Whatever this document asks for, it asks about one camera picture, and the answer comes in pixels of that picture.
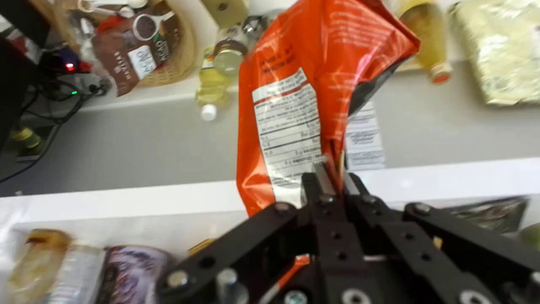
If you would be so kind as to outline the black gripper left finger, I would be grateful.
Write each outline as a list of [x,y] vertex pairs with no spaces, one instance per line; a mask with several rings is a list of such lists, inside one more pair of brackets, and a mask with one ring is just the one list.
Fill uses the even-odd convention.
[[315,265],[325,304],[366,304],[359,286],[361,245],[347,221],[340,196],[324,164],[302,178],[305,205],[315,237]]

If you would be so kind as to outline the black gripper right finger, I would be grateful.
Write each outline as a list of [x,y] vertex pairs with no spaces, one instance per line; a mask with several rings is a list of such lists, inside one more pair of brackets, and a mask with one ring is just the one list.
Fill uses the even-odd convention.
[[443,304],[445,282],[440,270],[445,269],[445,255],[433,245],[432,237],[372,196],[357,176],[344,174],[342,191],[347,215],[364,248],[369,255],[381,255],[383,265],[398,276],[399,292],[394,299]]

